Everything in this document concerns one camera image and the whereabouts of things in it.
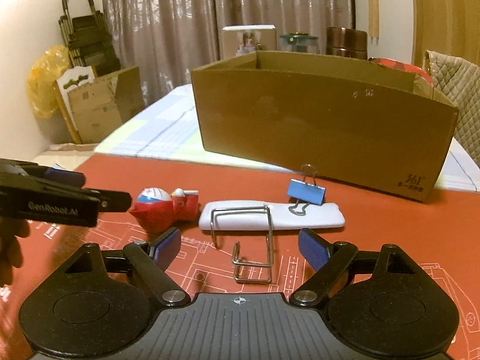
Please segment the person's left hand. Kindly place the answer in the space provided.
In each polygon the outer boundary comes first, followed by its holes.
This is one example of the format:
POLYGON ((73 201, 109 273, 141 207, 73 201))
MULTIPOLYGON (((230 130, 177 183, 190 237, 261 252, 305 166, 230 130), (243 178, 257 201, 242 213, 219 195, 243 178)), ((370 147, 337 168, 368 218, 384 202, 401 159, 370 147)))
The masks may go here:
POLYGON ((1 217, 1 287, 11 285, 13 270, 22 267, 24 256, 19 239, 28 237, 30 233, 30 226, 27 220, 1 217))

